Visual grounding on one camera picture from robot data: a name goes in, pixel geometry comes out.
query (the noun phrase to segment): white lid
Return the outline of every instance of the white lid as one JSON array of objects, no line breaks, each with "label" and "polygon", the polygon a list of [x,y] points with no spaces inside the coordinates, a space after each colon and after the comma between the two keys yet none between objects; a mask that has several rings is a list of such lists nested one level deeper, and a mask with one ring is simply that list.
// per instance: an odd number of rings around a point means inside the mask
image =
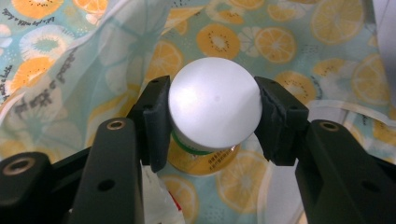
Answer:
[{"label": "white lid", "polygon": [[217,151],[241,143],[255,131],[262,101],[259,86],[245,68],[226,59],[203,58],[177,73],[169,110],[183,143]]}]

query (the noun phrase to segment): tablecloth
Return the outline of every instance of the tablecloth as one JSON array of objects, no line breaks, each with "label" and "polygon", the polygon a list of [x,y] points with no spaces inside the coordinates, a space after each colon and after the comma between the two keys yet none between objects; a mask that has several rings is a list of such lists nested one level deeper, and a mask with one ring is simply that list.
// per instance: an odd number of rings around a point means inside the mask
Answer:
[{"label": "tablecloth", "polygon": [[[12,0],[0,10],[2,159],[72,155],[102,121],[125,116],[149,80],[221,57],[278,81],[309,108],[344,109],[341,123],[364,148],[396,162],[396,109],[371,1]],[[213,175],[167,164],[159,177],[188,223],[255,223],[268,167],[252,135]]]}]

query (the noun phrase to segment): hole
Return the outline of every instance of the hole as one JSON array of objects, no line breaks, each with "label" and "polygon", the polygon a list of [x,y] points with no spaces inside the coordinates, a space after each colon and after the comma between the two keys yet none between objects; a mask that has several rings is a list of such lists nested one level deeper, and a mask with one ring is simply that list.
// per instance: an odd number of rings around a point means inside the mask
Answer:
[{"label": "hole", "polygon": [[114,188],[115,185],[116,185],[116,182],[114,182],[114,180],[107,179],[107,180],[104,180],[98,184],[98,189],[100,191],[108,191],[108,190]]},{"label": "hole", "polygon": [[337,132],[340,129],[337,125],[326,121],[321,122],[320,126],[329,132]]},{"label": "hole", "polygon": [[152,108],[152,105],[143,105],[143,108],[144,108],[144,109],[151,109],[151,108]]},{"label": "hole", "polygon": [[122,120],[118,120],[118,119],[111,121],[107,124],[107,128],[109,130],[118,130],[118,129],[123,128],[123,126],[125,126],[125,122]]},{"label": "hole", "polygon": [[380,191],[379,187],[375,183],[373,183],[373,182],[371,182],[369,180],[361,181],[361,186],[364,187],[365,189],[371,191],[371,192],[377,193],[377,192]]},{"label": "hole", "polygon": [[35,165],[35,159],[31,157],[19,158],[3,169],[4,175],[18,175],[21,174]]}]

